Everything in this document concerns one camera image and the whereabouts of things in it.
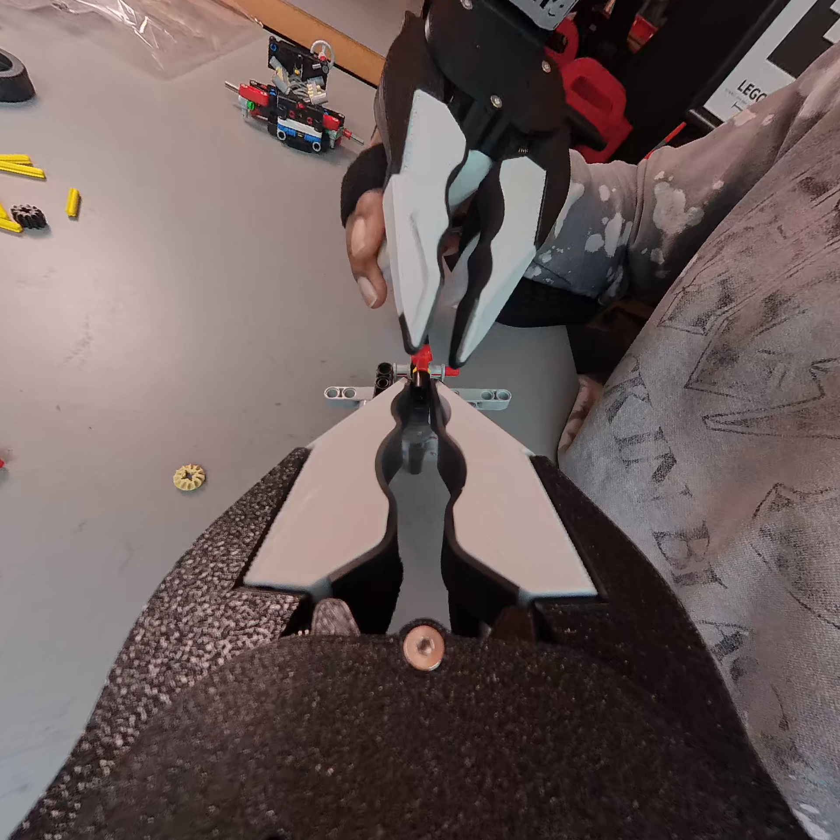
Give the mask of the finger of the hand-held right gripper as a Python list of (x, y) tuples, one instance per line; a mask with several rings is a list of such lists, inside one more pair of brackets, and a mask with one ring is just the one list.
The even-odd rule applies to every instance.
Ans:
[(444, 282), (448, 189), (466, 161), (466, 137), (448, 107), (416, 90), (402, 163), (384, 192), (385, 242), (406, 351), (425, 344)]
[(479, 185), (473, 206), (479, 232), (451, 275), (461, 293), (448, 366), (462, 367), (486, 337), (536, 254), (545, 170), (528, 157), (494, 164)]

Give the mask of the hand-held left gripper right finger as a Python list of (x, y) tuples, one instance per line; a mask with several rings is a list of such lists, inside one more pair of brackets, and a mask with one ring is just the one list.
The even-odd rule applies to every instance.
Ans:
[(449, 493), (441, 571), (458, 634), (509, 607), (599, 593), (535, 465), (534, 454), (446, 385), (432, 382), (437, 470)]

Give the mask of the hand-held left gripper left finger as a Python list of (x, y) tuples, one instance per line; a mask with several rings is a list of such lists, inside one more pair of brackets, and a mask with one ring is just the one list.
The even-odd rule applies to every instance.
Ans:
[(403, 380), (307, 449), (243, 578), (252, 589), (344, 601), (362, 632), (386, 632), (403, 583), (396, 500)]

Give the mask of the small toy brick assembly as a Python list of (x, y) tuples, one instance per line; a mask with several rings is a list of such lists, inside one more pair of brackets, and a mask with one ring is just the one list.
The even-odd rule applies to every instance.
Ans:
[(452, 393), (462, 397), (470, 406), (484, 413), (506, 410), (511, 402), (511, 393), (507, 389), (459, 386), (455, 381), (455, 378), (459, 376), (459, 370), (446, 364), (435, 363), (428, 343), (413, 354), (408, 362), (379, 363), (373, 385), (333, 385), (324, 390), (323, 396), (329, 403), (356, 410), (396, 382), (410, 382), (413, 409), (411, 419), (406, 422), (402, 436), (403, 469), (417, 476), (422, 472), (426, 462), (435, 460), (438, 454), (437, 436), (432, 426), (431, 398), (427, 392), (421, 391), (419, 384), (422, 376), (431, 382), (446, 384)]

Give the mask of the person's right forearm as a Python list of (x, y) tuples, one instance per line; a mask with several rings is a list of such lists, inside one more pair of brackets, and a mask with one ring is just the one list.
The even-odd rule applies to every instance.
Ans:
[(727, 219), (838, 162), (839, 47), (707, 135), (637, 164), (570, 152), (570, 188), (523, 278), (611, 301), (656, 301)]

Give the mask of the person's right hand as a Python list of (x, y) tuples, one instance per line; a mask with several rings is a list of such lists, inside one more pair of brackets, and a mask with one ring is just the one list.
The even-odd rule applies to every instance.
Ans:
[(345, 226), (350, 269), (364, 304), (370, 309), (384, 305), (387, 285), (379, 254), (385, 243), (383, 190), (365, 192), (357, 201)]

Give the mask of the dark cloth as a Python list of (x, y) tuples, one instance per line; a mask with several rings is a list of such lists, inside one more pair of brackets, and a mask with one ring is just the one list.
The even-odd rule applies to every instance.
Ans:
[(497, 323), (518, 329), (565, 327), (576, 372), (605, 384), (654, 309), (631, 299), (600, 303), (522, 278)]

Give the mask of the red plastic container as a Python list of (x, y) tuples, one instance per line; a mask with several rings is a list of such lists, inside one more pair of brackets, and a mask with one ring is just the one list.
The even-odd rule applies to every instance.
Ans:
[(632, 132), (625, 116), (624, 86), (602, 64), (578, 57), (580, 37), (571, 17), (554, 31), (545, 47), (557, 65), (572, 123), (572, 144), (587, 163), (606, 163)]

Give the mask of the toy brick vehicle chassis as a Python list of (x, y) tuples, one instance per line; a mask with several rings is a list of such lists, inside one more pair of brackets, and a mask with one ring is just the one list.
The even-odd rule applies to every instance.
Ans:
[(236, 95), (245, 121), (262, 124), (290, 148), (326, 154), (345, 140), (365, 146), (366, 142), (346, 127), (344, 115), (327, 106), (334, 63), (333, 48), (326, 40), (315, 40), (305, 49), (272, 35), (267, 52), (270, 81), (226, 81), (225, 87)]

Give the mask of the brown wooden board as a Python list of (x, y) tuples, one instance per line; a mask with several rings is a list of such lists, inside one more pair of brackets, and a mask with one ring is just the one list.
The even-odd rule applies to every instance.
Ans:
[(299, 46), (309, 47), (317, 39), (330, 42), (335, 65), (346, 74), (376, 88), (381, 80), (385, 58), (373, 49), (321, 21), (287, 1), (225, 2), (263, 28)]

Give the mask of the person's grey printed trousers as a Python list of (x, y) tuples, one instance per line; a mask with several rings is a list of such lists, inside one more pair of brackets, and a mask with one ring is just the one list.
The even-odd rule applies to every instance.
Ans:
[(562, 461), (678, 596), (810, 838), (838, 838), (832, 169), (745, 196)]

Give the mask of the white black printed box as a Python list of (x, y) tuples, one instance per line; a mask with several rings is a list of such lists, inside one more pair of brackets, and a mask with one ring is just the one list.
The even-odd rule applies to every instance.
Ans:
[(715, 128), (792, 83), (826, 48), (816, 29), (830, 6), (831, 2), (771, 2), (699, 95), (692, 118)]

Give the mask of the clear plastic bag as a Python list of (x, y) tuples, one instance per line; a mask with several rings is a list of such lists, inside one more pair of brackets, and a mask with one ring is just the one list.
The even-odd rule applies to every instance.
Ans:
[(2, 14), (49, 22), (75, 47), (96, 46), (153, 76), (185, 75), (267, 34), (240, 2), (20, 1)]

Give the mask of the black rubber toy tyre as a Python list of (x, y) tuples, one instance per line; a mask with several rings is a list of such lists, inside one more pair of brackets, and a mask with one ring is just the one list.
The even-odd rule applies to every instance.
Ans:
[(15, 55), (1, 49), (0, 100), (2, 104), (22, 103), (33, 100), (35, 86), (24, 63)]

